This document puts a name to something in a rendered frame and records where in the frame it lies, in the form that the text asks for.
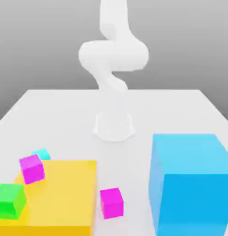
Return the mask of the large yellow box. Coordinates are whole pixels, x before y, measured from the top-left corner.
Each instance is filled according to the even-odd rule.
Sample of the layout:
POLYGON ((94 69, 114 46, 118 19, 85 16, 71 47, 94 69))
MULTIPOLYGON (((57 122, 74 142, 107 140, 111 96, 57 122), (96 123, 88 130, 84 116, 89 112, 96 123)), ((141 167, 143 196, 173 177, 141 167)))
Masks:
POLYGON ((0 236, 94 236, 97 162, 45 160, 45 179, 26 185, 19 219, 0 219, 0 236))

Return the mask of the small green cube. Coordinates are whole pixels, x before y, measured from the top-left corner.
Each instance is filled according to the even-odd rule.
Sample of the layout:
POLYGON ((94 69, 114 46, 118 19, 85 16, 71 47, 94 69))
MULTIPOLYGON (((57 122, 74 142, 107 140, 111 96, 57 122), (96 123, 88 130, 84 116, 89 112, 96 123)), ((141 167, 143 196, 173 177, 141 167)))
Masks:
POLYGON ((23 185, 0 184, 0 219, 18 219, 25 204, 26 195, 23 185))

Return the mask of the small cyan cube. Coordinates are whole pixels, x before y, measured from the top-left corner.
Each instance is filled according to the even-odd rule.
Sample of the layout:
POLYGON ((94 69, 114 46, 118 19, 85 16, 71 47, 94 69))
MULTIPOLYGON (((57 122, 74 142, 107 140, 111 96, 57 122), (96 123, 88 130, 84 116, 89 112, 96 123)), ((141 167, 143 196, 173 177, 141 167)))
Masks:
POLYGON ((45 148, 39 149, 37 151, 33 151, 31 154, 32 155, 37 154, 41 160, 50 160, 51 159, 50 154, 48 153, 48 151, 45 148))

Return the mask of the large blue box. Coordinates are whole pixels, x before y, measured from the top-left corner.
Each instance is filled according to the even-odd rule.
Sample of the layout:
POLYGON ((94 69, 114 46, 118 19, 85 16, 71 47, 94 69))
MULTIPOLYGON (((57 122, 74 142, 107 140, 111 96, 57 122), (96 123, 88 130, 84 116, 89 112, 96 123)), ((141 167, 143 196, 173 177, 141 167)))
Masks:
POLYGON ((228 151, 214 134, 154 134, 149 199, 156 236, 224 236, 228 151))

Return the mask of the small magenta cube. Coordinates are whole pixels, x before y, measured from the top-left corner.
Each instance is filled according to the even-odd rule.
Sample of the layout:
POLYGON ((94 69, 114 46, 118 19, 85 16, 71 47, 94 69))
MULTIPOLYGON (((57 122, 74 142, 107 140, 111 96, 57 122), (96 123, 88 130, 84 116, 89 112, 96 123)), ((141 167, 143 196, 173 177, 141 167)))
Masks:
POLYGON ((104 219, 124 215, 124 200, 119 188, 101 190, 100 204, 104 219))
POLYGON ((19 164, 26 185, 45 178, 43 163, 38 154, 19 159, 19 164))

